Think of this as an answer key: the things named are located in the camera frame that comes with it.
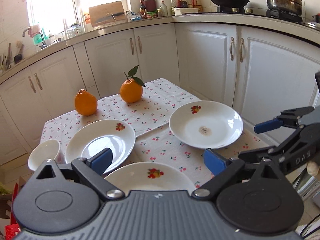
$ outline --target black cable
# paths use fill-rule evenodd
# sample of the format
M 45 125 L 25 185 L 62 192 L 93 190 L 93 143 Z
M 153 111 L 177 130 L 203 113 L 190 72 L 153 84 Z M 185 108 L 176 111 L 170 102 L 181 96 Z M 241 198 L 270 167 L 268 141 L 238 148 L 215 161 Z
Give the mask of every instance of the black cable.
M 306 239 L 308 236 L 311 236 L 313 233 L 315 233 L 316 231 L 318 231 L 320 229 L 320 226 L 317 227 L 316 229 L 312 230 L 310 233 L 306 234 L 305 236 L 303 236 L 303 239 Z
M 315 221 L 318 217 L 320 217 L 320 214 L 317 215 L 315 218 L 313 218 L 301 231 L 300 236 L 302 236 L 302 234 L 304 233 L 304 231 L 306 231 L 306 229 L 308 228 L 308 226 L 310 226 L 310 224 Z

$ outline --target gray ridged panel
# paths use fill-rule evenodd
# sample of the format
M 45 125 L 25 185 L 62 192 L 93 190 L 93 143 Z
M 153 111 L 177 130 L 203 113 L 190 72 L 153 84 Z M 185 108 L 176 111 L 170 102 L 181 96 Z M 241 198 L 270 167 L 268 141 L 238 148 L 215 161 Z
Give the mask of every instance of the gray ridged panel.
M 20 233 L 17 240 L 298 240 L 296 233 L 253 236 L 235 232 L 219 217 L 210 202 L 196 201 L 186 191 L 132 191 L 120 201 L 110 201 L 95 220 L 77 232 L 62 236 Z

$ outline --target green leaf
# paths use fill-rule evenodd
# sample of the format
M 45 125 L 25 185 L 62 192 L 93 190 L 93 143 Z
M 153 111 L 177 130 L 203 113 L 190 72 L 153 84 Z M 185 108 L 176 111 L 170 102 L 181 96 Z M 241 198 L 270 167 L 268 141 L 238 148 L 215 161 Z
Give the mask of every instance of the green leaf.
M 134 75 L 137 73 L 137 71 L 138 71 L 138 67 L 139 67 L 139 65 L 138 65 L 138 66 L 135 66 L 133 69 L 131 69 L 131 70 L 128 72 L 128 76 L 129 76 L 129 77 L 134 76 Z
M 142 87 L 146 87 L 146 85 L 143 83 L 143 81 L 138 78 L 138 77 L 132 77 L 134 79 L 135 82 L 138 83 L 138 85 L 142 86 Z

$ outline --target fruit decal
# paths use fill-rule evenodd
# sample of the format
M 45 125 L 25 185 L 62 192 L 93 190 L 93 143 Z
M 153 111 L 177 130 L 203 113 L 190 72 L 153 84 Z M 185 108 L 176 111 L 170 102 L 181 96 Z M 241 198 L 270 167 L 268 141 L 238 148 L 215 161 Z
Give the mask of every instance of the fruit decal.
M 128 75 L 124 72 L 127 80 L 124 81 L 120 88 L 120 96 L 126 103 L 134 103 L 141 99 L 143 88 L 146 87 L 143 81 L 138 78 L 134 77 L 134 75 L 138 71 L 138 66 L 135 66 L 128 72 Z
M 122 131 L 124 128 L 125 128 L 125 126 L 122 123 L 117 123 L 117 125 L 116 125 L 117 131 Z
M 75 108 L 79 114 L 89 116 L 97 111 L 98 102 L 97 99 L 85 91 L 84 89 L 79 90 L 75 97 Z
M 200 109 L 201 109 L 201 106 L 193 106 L 191 107 L 191 112 L 192 114 L 196 114 L 200 111 Z
M 149 170 L 148 178 L 151 178 L 151 179 L 160 178 L 164 174 L 163 171 L 160 171 L 157 169 L 148 169 L 148 170 Z

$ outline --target floral tablecloth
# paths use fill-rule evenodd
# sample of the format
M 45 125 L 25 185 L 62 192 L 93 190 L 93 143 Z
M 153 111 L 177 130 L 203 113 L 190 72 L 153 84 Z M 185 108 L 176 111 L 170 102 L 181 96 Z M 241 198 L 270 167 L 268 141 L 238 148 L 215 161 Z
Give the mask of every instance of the floral tablecloth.
M 45 123 L 40 142 L 57 139 L 65 153 L 71 138 L 89 123 L 103 119 L 118 119 L 129 123 L 135 130 L 134 149 L 123 165 L 134 162 L 165 163 L 184 172 L 201 186 L 211 179 L 211 172 L 203 163 L 204 150 L 179 141 L 169 129 L 170 115 L 179 106 L 199 99 L 165 79 L 146 83 L 140 101 L 127 104 L 120 95 L 102 98 L 94 115 L 85 117 L 76 110 Z M 217 150 L 226 158 L 237 156 L 242 150 L 265 147 L 266 144 L 244 130 L 233 144 Z

